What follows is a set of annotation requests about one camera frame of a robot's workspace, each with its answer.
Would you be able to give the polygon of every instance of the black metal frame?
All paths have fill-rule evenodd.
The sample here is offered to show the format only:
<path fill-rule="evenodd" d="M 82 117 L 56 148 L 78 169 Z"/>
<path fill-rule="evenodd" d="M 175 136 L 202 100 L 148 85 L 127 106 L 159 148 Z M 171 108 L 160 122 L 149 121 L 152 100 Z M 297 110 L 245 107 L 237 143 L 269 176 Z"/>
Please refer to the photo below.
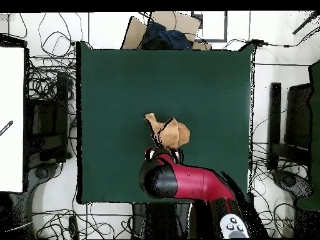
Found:
<path fill-rule="evenodd" d="M 29 155 L 40 153 L 41 161 L 52 158 L 57 163 L 65 163 L 68 143 L 68 74 L 59 72 L 57 75 L 57 98 L 59 101 L 42 101 L 28 99 L 27 110 L 27 141 Z M 43 133 L 33 133 L 35 107 L 39 106 Z"/>
<path fill-rule="evenodd" d="M 227 33 L 228 33 L 228 12 L 224 12 L 224 38 L 223 39 L 195 39 L 195 43 L 226 43 L 227 42 Z"/>
<path fill-rule="evenodd" d="M 269 127 L 267 145 L 267 170 L 278 168 L 279 157 L 288 159 L 297 164 L 309 166 L 311 154 L 308 150 L 280 144 L 281 122 L 281 83 L 271 83 L 269 103 Z"/>

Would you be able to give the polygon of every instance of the dark green tabletop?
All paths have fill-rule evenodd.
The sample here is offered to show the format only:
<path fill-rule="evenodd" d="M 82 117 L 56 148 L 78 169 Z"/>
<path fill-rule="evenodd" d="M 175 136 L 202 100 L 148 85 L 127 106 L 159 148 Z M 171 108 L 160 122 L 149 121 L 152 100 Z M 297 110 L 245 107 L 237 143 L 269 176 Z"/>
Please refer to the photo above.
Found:
<path fill-rule="evenodd" d="M 154 146 L 147 113 L 190 129 L 185 164 L 225 171 L 246 193 L 252 52 L 93 50 L 82 43 L 82 203 L 159 201 L 138 183 L 144 150 Z"/>

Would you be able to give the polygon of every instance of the white board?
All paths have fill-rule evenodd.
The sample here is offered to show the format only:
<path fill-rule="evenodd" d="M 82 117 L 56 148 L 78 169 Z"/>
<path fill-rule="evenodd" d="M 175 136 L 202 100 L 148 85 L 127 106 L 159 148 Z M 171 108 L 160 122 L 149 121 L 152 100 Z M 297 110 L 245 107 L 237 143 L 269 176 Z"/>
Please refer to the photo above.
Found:
<path fill-rule="evenodd" d="M 23 191 L 24 49 L 0 47 L 0 191 Z"/>

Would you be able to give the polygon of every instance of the blue cloth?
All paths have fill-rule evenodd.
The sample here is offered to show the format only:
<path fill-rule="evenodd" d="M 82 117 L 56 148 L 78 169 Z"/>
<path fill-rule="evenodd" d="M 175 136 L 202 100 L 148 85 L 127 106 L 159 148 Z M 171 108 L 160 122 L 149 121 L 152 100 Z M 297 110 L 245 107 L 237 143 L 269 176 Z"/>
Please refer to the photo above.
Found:
<path fill-rule="evenodd" d="M 146 32 L 143 49 L 192 50 L 192 46 L 180 31 L 167 31 L 166 27 L 153 23 Z"/>

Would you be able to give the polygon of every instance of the black cable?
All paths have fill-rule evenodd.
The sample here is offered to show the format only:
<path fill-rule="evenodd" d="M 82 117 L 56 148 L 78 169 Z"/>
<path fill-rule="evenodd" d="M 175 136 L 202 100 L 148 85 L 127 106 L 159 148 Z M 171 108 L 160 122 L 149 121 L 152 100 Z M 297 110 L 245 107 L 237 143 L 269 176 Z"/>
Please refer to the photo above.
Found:
<path fill-rule="evenodd" d="M 231 39 L 231 40 L 227 43 L 227 45 L 225 45 L 225 46 L 222 48 L 222 50 L 227 49 L 227 47 L 228 47 L 231 43 L 233 43 L 234 41 L 239 41 L 239 42 L 241 42 L 241 43 L 248 43 L 248 41 L 246 41 L 245 39 Z"/>
<path fill-rule="evenodd" d="M 254 132 L 256 131 L 256 129 L 258 128 L 258 126 L 261 125 L 262 123 L 266 122 L 268 119 L 270 119 L 270 118 L 267 118 L 267 119 L 265 119 L 264 121 L 261 121 L 261 122 L 254 128 L 253 133 L 252 133 L 252 136 L 254 135 Z"/>
<path fill-rule="evenodd" d="M 198 37 L 200 40 L 202 40 L 202 42 L 203 42 L 204 44 L 209 44 L 209 43 L 207 43 L 207 41 L 206 41 L 205 39 L 203 39 L 203 38 L 199 37 L 197 34 L 193 34 L 193 33 L 183 33 L 183 34 L 184 34 L 184 35 L 188 34 L 188 35 L 196 36 L 196 37 Z"/>
<path fill-rule="evenodd" d="M 285 235 L 283 235 L 283 234 L 281 234 L 280 233 L 280 230 L 279 230 L 279 224 L 277 223 L 277 221 L 281 221 L 284 225 L 286 224 L 289 228 L 291 228 L 291 229 L 293 229 L 293 224 L 292 224 L 292 222 L 289 220 L 289 218 L 285 218 L 285 221 L 283 221 L 282 219 L 277 219 L 276 218 L 276 210 L 277 210 L 277 208 L 278 207 L 280 207 L 280 206 L 282 206 L 282 205 L 287 205 L 287 206 L 290 206 L 290 207 L 292 207 L 294 210 L 296 209 L 293 205 L 291 205 L 291 204 L 289 204 L 289 203 L 286 203 L 286 202 L 283 202 L 283 203 L 280 203 L 280 204 L 278 204 L 275 208 L 274 208 L 274 211 L 273 211 L 273 213 L 274 213 L 274 216 L 273 216 L 273 218 L 274 218 L 274 224 L 275 224 L 275 227 L 276 227 L 276 229 L 277 229 L 277 232 L 279 233 L 279 235 L 282 237 L 282 238 L 285 238 Z"/>
<path fill-rule="evenodd" d="M 15 38 L 25 38 L 28 35 L 28 29 L 27 29 L 26 23 L 24 22 L 24 19 L 23 19 L 21 13 L 19 13 L 19 15 L 22 20 L 23 26 L 26 30 L 25 35 L 24 36 L 17 36 L 17 35 L 10 34 L 10 14 L 7 15 L 7 33 L 0 33 L 0 34 L 8 35 L 10 37 L 15 37 Z"/>
<path fill-rule="evenodd" d="M 174 23 L 174 28 L 173 28 L 173 30 L 176 30 L 176 27 L 177 27 L 177 15 L 176 15 L 176 13 L 175 13 L 174 11 L 173 11 L 172 13 L 173 13 L 174 19 L 175 19 L 175 23 Z"/>
<path fill-rule="evenodd" d="M 266 46 L 274 46 L 274 47 L 284 47 L 284 48 L 290 48 L 290 47 L 297 47 L 299 46 L 306 38 L 311 37 L 313 34 L 318 32 L 320 30 L 320 26 L 316 27 L 312 31 L 310 31 L 308 34 L 306 34 L 296 45 L 277 45 L 277 44 L 269 44 L 267 42 L 264 42 L 263 44 Z"/>
<path fill-rule="evenodd" d="M 249 34 L 247 37 L 247 40 L 250 41 L 250 29 L 251 29 L 251 11 L 249 11 Z"/>

